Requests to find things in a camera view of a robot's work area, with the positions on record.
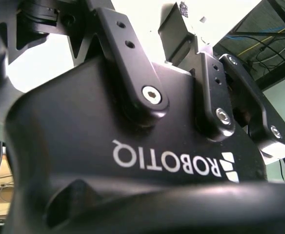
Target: black bracket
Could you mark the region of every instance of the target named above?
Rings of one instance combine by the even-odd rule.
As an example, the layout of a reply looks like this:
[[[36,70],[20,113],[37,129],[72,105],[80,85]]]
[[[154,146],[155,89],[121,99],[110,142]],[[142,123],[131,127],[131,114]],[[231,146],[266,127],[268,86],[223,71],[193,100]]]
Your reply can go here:
[[[160,26],[159,34],[166,59],[190,71],[196,79],[196,122],[200,131],[214,141],[231,136],[235,121],[223,65],[213,57],[212,47],[195,35],[177,3]]]
[[[154,125],[165,116],[169,101],[130,21],[126,15],[106,8],[98,8],[93,14],[99,20],[96,33],[104,56],[121,74],[119,93],[126,115],[140,125]]]
[[[237,58],[223,55],[220,62],[228,75],[233,108],[240,116],[244,116],[250,137],[264,153],[277,158],[285,157],[284,120]]]

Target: robotiq logo symbol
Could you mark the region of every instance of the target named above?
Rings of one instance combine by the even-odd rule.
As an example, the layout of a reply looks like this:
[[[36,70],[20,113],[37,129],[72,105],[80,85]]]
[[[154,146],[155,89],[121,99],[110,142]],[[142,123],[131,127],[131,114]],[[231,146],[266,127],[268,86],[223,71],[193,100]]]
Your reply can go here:
[[[133,167],[137,161],[139,162],[139,168],[142,170],[162,171],[163,168],[171,173],[178,171],[184,171],[187,174],[198,173],[202,176],[214,175],[216,177],[222,177],[219,163],[221,164],[228,180],[239,183],[238,174],[233,170],[233,164],[235,163],[234,155],[231,152],[222,153],[223,159],[215,159],[202,156],[191,157],[188,154],[182,154],[179,157],[171,152],[165,151],[161,154],[161,164],[157,165],[156,153],[154,149],[150,149],[150,165],[145,163],[145,155],[143,147],[138,147],[138,154],[130,145],[122,144],[117,140],[112,141],[116,144],[113,150],[113,158],[115,162],[121,167]],[[120,155],[120,152],[126,152],[126,155],[130,154],[130,158]],[[170,161],[175,161],[174,166],[167,163],[167,158]]]

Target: mounting hole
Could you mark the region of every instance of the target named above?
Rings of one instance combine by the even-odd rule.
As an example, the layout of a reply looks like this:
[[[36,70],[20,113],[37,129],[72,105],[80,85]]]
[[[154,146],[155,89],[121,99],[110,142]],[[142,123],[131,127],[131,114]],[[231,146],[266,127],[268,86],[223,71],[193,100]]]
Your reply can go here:
[[[216,66],[215,64],[213,64],[213,68],[214,68],[216,71],[219,70],[218,66]]]
[[[120,21],[117,22],[117,26],[119,26],[120,28],[126,28],[125,24]]]
[[[70,27],[74,24],[75,18],[72,15],[64,15],[61,18],[61,22],[63,23],[64,26]]]
[[[134,43],[133,43],[133,42],[131,42],[131,41],[129,41],[129,40],[126,40],[126,41],[125,41],[125,45],[127,45],[127,47],[132,48],[132,49],[134,49],[134,48],[135,48]]]
[[[216,83],[218,83],[218,84],[222,84],[222,82],[220,81],[220,79],[218,79],[217,77],[215,77],[215,79],[214,79],[214,80],[215,80],[215,82],[216,82]]]

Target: ceiling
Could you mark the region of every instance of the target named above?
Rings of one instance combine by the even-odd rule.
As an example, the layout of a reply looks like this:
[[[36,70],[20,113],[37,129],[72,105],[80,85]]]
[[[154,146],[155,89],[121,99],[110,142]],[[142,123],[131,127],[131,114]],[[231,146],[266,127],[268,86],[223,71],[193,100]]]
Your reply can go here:
[[[285,11],[285,0],[276,0],[276,2]],[[279,32],[284,30],[285,23],[275,12],[268,0],[262,0],[242,21],[239,32]],[[282,51],[285,48],[284,37],[259,37],[252,36],[260,41],[264,40],[265,44],[269,44],[277,52]],[[214,50],[222,53],[230,53],[237,56],[245,64],[248,64],[250,74],[255,80],[261,78],[263,75],[269,73],[276,68],[276,65],[283,63],[283,59],[279,56],[275,56],[276,53],[269,48],[265,48],[262,44],[255,46],[252,49],[250,47],[258,44],[257,41],[249,38],[242,37],[229,37],[225,36],[215,47]],[[285,50],[280,53],[285,58]],[[259,63],[266,58],[275,56],[265,62]]]

